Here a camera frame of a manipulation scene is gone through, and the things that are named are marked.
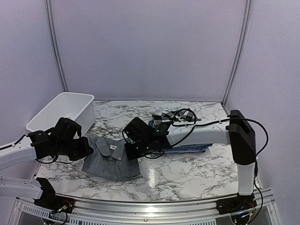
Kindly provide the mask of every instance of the white plastic bin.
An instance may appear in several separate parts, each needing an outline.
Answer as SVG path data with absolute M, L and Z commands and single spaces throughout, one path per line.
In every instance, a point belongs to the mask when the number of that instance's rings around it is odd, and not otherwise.
M 47 104 L 26 125 L 28 131 L 47 130 L 56 125 L 60 117 L 74 120 L 81 125 L 82 135 L 95 123 L 93 95 L 63 92 Z

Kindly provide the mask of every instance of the clothing label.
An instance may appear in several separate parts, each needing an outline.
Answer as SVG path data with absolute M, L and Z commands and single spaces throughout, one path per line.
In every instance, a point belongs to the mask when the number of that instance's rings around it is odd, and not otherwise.
M 111 145 L 112 150 L 116 150 L 117 146 L 116 145 Z

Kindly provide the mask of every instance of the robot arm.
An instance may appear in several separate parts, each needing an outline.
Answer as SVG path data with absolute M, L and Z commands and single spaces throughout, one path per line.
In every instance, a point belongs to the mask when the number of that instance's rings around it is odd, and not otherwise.
M 131 142 L 125 144 L 129 160 L 151 154 L 154 150 L 199 144 L 231 144 L 232 155 L 238 167 L 239 190 L 237 197 L 217 202 L 220 214 L 237 212 L 256 206 L 253 194 L 256 176 L 255 132 L 238 110 L 228 118 L 195 123 L 164 122 L 152 128 L 134 118 L 124 129 Z
M 81 137 L 81 126 L 68 118 L 60 118 L 55 127 L 47 131 L 36 131 L 22 136 L 18 141 L 0 147 L 0 170 L 9 166 L 46 156 L 52 158 L 66 155 L 69 160 L 77 161 L 91 154 L 93 149 L 86 137 Z M 65 207 L 65 201 L 73 204 L 73 199 L 55 195 L 47 179 L 23 180 L 10 177 L 0 179 L 0 196 L 28 197 L 35 204 L 59 210 Z M 67 204 L 67 212 L 72 207 Z

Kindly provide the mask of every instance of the white marble surface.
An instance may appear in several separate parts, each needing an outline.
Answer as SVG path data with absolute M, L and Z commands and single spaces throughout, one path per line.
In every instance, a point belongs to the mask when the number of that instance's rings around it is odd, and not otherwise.
M 121 139 L 121 131 L 135 116 L 144 121 L 163 110 L 191 108 L 202 120 L 226 116 L 221 104 L 178 101 L 94 102 L 96 124 L 90 134 Z M 41 165 L 57 193 L 116 201 L 178 201 L 237 193 L 237 168 L 230 146 L 213 145 L 205 153 L 165 154 L 159 159 L 139 159 L 141 175 L 115 182 L 81 171 L 83 160 L 71 165 Z

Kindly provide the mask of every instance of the folded shirt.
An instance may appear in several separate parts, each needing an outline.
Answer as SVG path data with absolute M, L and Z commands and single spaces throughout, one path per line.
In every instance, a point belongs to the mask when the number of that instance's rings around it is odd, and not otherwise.
M 120 181 L 140 175 L 137 159 L 128 161 L 124 140 L 88 135 L 94 153 L 84 160 L 82 171 L 109 180 Z
M 199 153 L 205 152 L 210 146 L 212 146 L 212 144 L 187 144 L 179 147 L 173 147 L 171 149 L 161 149 L 154 151 L 153 153 Z

